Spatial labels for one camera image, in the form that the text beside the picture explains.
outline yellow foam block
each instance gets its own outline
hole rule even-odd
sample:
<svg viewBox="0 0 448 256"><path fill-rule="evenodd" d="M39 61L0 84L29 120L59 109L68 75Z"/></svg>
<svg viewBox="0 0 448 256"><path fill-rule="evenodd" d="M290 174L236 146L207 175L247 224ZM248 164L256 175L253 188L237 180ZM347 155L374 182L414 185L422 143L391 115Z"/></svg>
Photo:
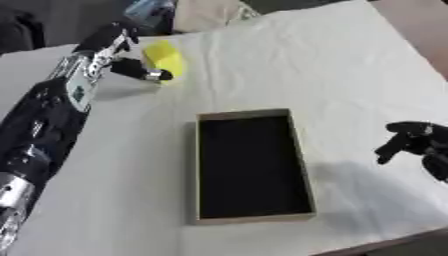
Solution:
<svg viewBox="0 0 448 256"><path fill-rule="evenodd" d="M173 79L184 72L182 54L167 40L159 40L143 49L143 54L149 60L151 68L165 69L173 74Z"/></svg>

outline table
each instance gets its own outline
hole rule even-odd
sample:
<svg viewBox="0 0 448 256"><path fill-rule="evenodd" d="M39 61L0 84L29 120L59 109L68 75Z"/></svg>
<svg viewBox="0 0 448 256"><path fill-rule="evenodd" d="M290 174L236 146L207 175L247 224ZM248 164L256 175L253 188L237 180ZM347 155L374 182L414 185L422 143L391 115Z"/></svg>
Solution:
<svg viewBox="0 0 448 256"><path fill-rule="evenodd" d="M448 188L417 157L375 163L373 150L391 136L386 123L447 125L448 100L442 76L369 3L274 13L169 40L187 74L158 91L106 75L85 131L12 256L297 256L448 224ZM72 47L2 57L1 114ZM277 107L295 119L317 216L187 225L189 123L198 113Z"/></svg>

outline white tablecloth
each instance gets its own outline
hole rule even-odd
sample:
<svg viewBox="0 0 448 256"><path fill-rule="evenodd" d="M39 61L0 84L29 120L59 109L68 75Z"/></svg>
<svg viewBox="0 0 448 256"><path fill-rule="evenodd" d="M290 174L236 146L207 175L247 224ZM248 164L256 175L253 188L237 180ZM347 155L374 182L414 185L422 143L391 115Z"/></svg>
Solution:
<svg viewBox="0 0 448 256"><path fill-rule="evenodd" d="M448 95L369 3L281 12L170 40L187 74L158 92L106 75L78 144L11 255L297 256L448 224L448 188L418 157L375 163L373 150L391 135L386 123L447 125ZM0 58L0 114L71 49ZM186 124L197 113L278 107L292 110L317 216L186 225Z"/></svg>

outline floor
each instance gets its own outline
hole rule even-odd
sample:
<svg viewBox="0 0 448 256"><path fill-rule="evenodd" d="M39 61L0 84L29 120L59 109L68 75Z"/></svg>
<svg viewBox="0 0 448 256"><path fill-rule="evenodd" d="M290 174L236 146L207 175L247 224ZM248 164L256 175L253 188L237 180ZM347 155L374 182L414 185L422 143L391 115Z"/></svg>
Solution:
<svg viewBox="0 0 448 256"><path fill-rule="evenodd" d="M98 26L121 18L134 0L0 0L44 23L49 46L76 43Z"/></svg>
<svg viewBox="0 0 448 256"><path fill-rule="evenodd" d="M34 13L45 24L49 46L76 43L101 24L121 18L134 0L0 0L0 4ZM261 13L310 8L340 0L244 0ZM448 0L379 0L374 6L448 79ZM448 234L376 249L367 256L448 255Z"/></svg>

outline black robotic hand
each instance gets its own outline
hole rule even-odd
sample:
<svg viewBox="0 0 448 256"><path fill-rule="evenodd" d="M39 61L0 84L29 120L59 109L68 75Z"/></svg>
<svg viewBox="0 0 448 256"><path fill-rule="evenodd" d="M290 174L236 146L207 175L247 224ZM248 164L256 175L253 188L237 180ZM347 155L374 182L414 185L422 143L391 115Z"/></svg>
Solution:
<svg viewBox="0 0 448 256"><path fill-rule="evenodd" d="M386 126L396 133L378 148L378 163L386 164L400 151L423 156L423 166L438 180L448 182L448 128L425 122L399 122Z"/></svg>
<svg viewBox="0 0 448 256"><path fill-rule="evenodd" d="M113 22L99 28L82 41L73 52L99 53L109 48L114 48L113 53L129 51L129 39L133 43L138 43L137 28L126 22Z"/></svg>

